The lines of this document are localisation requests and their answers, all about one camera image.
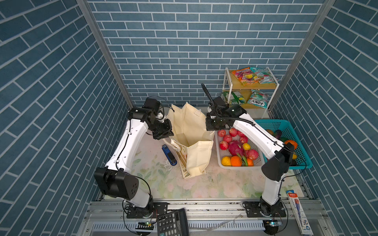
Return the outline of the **red apple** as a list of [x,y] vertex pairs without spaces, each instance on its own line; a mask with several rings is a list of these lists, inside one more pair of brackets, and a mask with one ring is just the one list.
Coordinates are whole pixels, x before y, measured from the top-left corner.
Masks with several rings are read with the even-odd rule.
[[228,147],[229,147],[229,143],[227,141],[221,141],[219,143],[219,148],[221,150],[228,150]]

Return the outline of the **cream floral tote bag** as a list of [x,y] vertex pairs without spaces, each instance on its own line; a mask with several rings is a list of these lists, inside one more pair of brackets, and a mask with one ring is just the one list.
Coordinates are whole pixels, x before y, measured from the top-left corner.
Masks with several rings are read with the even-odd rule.
[[206,116],[186,103],[182,108],[172,105],[167,118],[173,136],[165,143],[174,148],[184,179],[206,173],[210,163],[215,133],[206,128]]

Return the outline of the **pink dragon fruit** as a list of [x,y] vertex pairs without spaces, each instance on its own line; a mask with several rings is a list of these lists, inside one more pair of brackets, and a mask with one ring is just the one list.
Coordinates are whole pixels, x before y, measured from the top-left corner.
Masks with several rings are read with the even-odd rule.
[[230,142],[228,147],[229,153],[231,154],[231,157],[233,156],[239,156],[242,159],[242,166],[248,167],[247,158],[244,155],[244,150],[242,148],[242,145],[238,142]]

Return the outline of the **orange tangerine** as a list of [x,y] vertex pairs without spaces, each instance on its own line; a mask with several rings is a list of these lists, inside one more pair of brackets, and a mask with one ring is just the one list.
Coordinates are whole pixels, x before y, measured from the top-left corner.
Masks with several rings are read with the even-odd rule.
[[239,156],[233,156],[230,159],[230,163],[232,167],[241,167],[242,166],[242,159]]

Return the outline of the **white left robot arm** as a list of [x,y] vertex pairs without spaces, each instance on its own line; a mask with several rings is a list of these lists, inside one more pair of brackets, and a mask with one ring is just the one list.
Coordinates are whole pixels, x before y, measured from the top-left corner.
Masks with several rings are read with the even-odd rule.
[[102,194],[122,198],[134,207],[149,208],[151,193],[145,192],[139,186],[139,178],[131,174],[134,158],[148,131],[154,139],[160,140],[173,135],[172,126],[160,105],[157,108],[134,107],[129,116],[114,153],[104,167],[95,170],[94,178]]

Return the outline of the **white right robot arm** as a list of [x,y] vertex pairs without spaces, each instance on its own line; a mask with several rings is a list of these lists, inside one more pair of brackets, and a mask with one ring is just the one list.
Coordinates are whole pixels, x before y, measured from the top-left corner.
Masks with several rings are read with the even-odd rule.
[[208,131],[236,128],[251,140],[268,161],[261,170],[266,177],[265,187],[261,197],[263,204],[274,206],[279,201],[282,180],[289,170],[295,147],[284,144],[269,134],[239,105],[229,106],[221,97],[213,99],[208,96],[209,109],[206,115]]

